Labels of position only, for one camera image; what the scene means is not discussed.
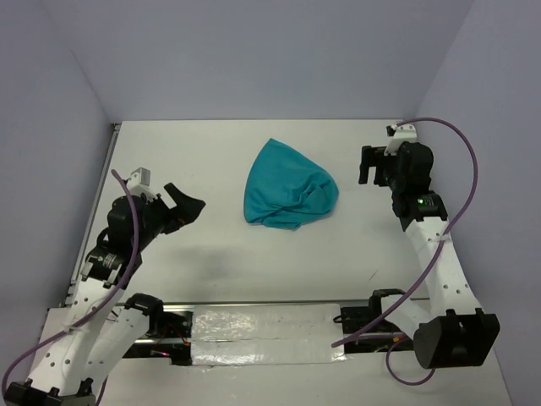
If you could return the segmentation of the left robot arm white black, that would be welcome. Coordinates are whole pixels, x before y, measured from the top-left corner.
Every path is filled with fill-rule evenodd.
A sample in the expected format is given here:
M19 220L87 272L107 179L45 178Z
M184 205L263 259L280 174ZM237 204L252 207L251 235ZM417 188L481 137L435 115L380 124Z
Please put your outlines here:
M159 235L194 222L206 203L172 183L164 189L174 207L144 185L123 189L85 258L62 331L37 344L46 353L24 381L3 381L7 405L97 405L110 372L134 342L164 330L163 303L147 294L131 296L116 320L109 315L140 267L142 251Z

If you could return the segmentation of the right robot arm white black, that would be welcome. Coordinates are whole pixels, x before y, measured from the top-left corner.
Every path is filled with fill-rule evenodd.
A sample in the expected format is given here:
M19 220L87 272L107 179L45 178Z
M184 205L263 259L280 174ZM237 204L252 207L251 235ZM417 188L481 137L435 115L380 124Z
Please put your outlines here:
M480 366L500 323L469 287L447 229L451 223L444 202L430 188L433 164L432 151L418 142L405 141L395 150L369 145L361 150L358 182L366 184L374 168L374 184L390 188L392 209L424 268L429 294L425 310L400 290L375 291L367 317L375 330L394 325L412 339L424 369Z

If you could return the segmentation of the teal t shirt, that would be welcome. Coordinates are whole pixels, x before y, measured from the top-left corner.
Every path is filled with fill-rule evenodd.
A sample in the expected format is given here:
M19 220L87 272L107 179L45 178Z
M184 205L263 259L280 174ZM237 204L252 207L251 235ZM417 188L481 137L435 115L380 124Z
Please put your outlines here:
M255 158L245 184L246 223L297 230L328 217L339 198L333 177L278 140L270 139Z

